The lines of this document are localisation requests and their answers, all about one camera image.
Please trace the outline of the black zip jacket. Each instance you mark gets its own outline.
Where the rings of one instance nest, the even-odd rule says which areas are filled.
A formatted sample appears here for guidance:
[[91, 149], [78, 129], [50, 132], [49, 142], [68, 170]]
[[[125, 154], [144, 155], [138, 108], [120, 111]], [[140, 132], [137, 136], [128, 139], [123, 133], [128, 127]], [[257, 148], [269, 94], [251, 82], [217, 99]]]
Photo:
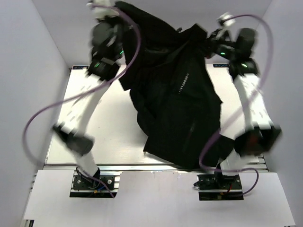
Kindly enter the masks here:
[[221, 136], [202, 161], [200, 153], [219, 129], [222, 101], [205, 66], [207, 32], [193, 24], [184, 31], [134, 5], [115, 6], [139, 27], [123, 37], [129, 65], [120, 83], [130, 92], [137, 122], [147, 135], [143, 150], [187, 169], [200, 164], [215, 167], [233, 149], [233, 140]]

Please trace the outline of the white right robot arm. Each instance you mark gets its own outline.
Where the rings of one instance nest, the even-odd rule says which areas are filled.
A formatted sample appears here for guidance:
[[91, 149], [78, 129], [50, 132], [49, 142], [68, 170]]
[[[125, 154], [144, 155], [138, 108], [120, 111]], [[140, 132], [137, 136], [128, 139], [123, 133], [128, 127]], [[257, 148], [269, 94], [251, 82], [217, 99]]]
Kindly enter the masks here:
[[231, 40], [224, 28], [215, 30], [209, 37], [212, 53], [229, 61], [229, 74], [238, 92], [245, 122], [244, 130], [234, 140], [233, 150], [216, 167], [214, 184], [221, 189], [254, 157], [269, 152], [282, 133], [281, 127], [274, 125], [269, 117], [259, 88], [258, 66], [251, 58], [255, 38], [256, 31], [251, 28], [242, 28], [236, 41]]

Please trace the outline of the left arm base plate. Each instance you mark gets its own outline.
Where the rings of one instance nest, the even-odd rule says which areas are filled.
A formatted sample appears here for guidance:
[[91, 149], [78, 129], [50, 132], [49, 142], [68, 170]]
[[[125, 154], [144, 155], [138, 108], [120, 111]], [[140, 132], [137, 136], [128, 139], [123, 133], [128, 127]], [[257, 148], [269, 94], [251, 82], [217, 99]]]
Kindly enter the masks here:
[[74, 171], [72, 178], [70, 198], [115, 198], [121, 172], [101, 171], [100, 180], [103, 183], [96, 181], [88, 181], [83, 178], [78, 172]]

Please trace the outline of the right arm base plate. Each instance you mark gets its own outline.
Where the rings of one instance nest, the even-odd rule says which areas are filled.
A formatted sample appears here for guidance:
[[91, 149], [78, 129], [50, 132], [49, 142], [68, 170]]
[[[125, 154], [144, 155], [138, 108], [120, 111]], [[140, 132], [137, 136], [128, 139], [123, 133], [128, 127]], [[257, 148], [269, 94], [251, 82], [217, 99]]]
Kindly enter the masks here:
[[197, 176], [197, 182], [193, 184], [193, 187], [198, 190], [200, 201], [244, 200], [239, 175], [201, 174]]

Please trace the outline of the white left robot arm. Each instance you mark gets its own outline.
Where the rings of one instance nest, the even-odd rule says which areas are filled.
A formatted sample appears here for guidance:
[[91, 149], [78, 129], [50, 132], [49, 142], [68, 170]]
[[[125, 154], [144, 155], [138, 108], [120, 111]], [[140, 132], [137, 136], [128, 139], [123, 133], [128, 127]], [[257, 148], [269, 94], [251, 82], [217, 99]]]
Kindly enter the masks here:
[[85, 185], [91, 189], [99, 186], [100, 170], [91, 152], [94, 139], [86, 135], [86, 130], [97, 105], [111, 85], [110, 80], [119, 71], [122, 36], [121, 19], [106, 17], [98, 21], [92, 30], [91, 63], [82, 95], [73, 102], [63, 122], [53, 126], [55, 134], [74, 156]]

